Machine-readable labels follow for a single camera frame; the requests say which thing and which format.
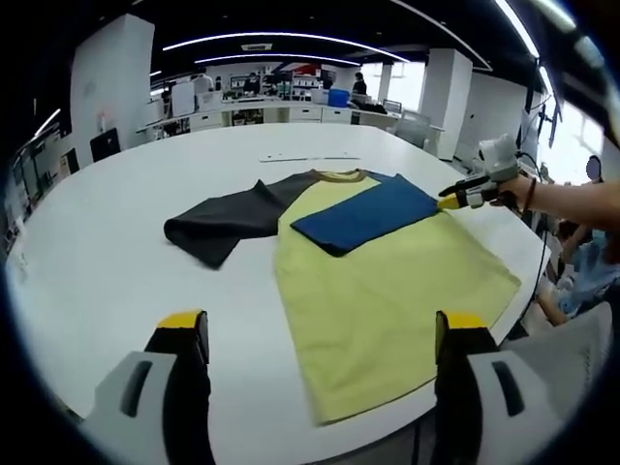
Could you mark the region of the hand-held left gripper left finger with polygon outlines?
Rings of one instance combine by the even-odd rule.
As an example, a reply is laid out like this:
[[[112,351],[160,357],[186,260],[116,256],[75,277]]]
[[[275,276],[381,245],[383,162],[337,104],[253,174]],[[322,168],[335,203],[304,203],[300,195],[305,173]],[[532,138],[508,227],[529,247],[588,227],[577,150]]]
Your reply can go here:
[[[206,312],[165,317],[96,387],[80,432],[112,464],[213,464],[208,364]]]

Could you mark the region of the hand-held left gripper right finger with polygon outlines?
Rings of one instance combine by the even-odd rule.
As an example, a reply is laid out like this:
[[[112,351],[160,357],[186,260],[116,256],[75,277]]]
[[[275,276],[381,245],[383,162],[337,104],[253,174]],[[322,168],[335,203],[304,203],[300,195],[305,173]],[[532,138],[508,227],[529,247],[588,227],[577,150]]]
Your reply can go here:
[[[476,315],[436,313],[436,464],[529,464],[557,432],[544,380]]]

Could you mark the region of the person's right hand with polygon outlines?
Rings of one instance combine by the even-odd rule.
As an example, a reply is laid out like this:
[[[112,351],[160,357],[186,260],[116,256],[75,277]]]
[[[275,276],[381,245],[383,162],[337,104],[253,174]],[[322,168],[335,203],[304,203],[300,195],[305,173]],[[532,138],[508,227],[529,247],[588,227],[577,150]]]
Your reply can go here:
[[[519,175],[498,185],[498,195],[490,202],[492,206],[505,206],[512,211],[522,211],[528,205],[529,191],[536,180]]]

